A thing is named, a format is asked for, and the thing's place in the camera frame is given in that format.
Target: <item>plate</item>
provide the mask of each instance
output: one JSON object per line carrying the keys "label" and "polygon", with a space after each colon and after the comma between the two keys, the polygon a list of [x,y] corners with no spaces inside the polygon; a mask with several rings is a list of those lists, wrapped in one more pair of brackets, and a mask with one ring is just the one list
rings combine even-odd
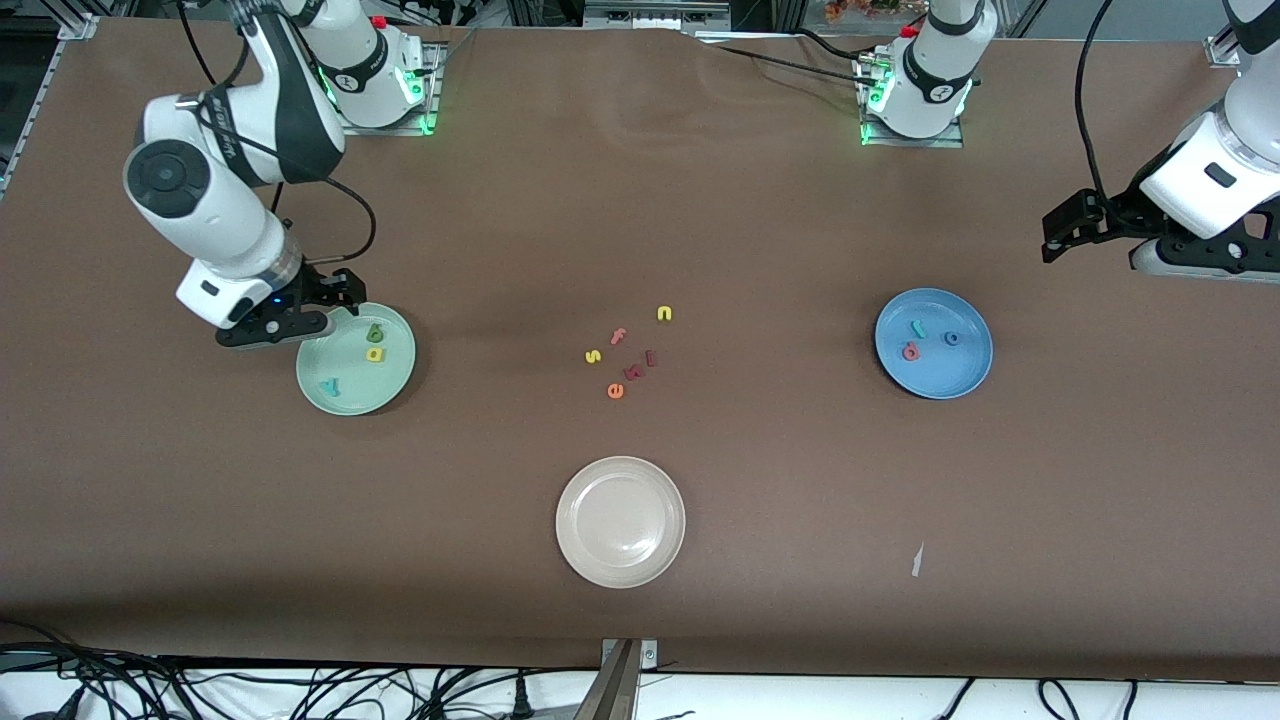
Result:
{"label": "plate", "polygon": [[[924,337],[913,328],[919,323]],[[908,360],[908,343],[918,356]],[[952,400],[973,392],[991,372],[995,346],[987,322],[959,295],[922,287],[909,290],[881,311],[876,352],[897,384],[929,400]]]}
{"label": "plate", "polygon": [[[364,415],[392,401],[404,388],[417,359],[417,343],[408,322],[376,302],[360,305],[360,314],[346,307],[329,311],[332,334],[303,341],[298,347],[298,387],[312,405],[333,415]],[[383,331],[380,342],[369,341],[374,325]],[[371,347],[383,350],[381,363],[365,359]],[[335,380],[337,395],[325,389]]]}
{"label": "plate", "polygon": [[640,587],[676,560],[685,542],[685,501],[653,462],[604,457],[564,487],[556,538],[579,575],[607,588]]}

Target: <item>beige plate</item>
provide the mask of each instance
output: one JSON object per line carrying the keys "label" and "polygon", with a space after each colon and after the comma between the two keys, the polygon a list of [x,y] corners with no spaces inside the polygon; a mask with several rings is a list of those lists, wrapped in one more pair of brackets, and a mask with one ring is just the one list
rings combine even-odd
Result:
{"label": "beige plate", "polygon": [[685,501],[653,462],[604,457],[564,487],[556,537],[579,575],[607,588],[635,588],[676,560],[685,542]]}

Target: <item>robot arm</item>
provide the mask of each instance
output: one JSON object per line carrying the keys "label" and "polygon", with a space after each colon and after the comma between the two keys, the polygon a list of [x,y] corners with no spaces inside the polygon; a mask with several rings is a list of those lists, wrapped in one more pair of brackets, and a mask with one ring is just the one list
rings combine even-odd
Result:
{"label": "robot arm", "polygon": [[915,37],[888,46],[891,76],[867,109],[893,132],[928,138],[964,109],[973,70],[996,36],[992,0],[934,0]]}
{"label": "robot arm", "polygon": [[348,123],[387,127],[425,101],[421,38],[385,22],[375,26],[365,17],[360,0],[282,3],[315,50]]}
{"label": "robot arm", "polygon": [[262,81],[147,104],[124,187],[142,217],[192,258],[177,296],[221,328],[219,343],[324,334],[326,315],[303,305],[353,307],[364,284],[349,270],[325,278],[306,264],[251,187],[328,178],[346,147],[342,126],[283,12],[271,0],[230,6]]}
{"label": "robot arm", "polygon": [[1137,237],[1147,240],[1129,255],[1137,270],[1280,282],[1280,0],[1224,5],[1240,76],[1123,193],[1083,190],[1046,215],[1046,263],[1078,245]]}

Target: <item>light green plate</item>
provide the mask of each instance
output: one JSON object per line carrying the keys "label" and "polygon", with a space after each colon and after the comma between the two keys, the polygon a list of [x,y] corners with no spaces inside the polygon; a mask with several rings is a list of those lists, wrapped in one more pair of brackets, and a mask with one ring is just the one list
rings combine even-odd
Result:
{"label": "light green plate", "polygon": [[[334,307],[329,319],[335,325],[333,334],[303,341],[298,347],[302,395],[334,415],[364,415],[390,402],[413,374],[413,329],[399,313],[376,302],[362,304],[360,315]],[[375,323],[383,331],[381,342],[367,340]],[[381,363],[365,359],[370,347],[383,348]],[[337,396],[325,391],[329,379],[337,379]]]}

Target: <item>blue plate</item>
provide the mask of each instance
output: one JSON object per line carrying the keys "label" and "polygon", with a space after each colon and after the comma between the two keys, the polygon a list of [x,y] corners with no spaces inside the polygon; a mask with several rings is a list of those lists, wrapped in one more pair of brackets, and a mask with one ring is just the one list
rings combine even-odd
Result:
{"label": "blue plate", "polygon": [[[914,343],[914,352],[908,343]],[[881,310],[876,352],[890,377],[908,391],[929,400],[952,400],[987,378],[995,346],[987,322],[973,305],[945,290],[920,287]]]}

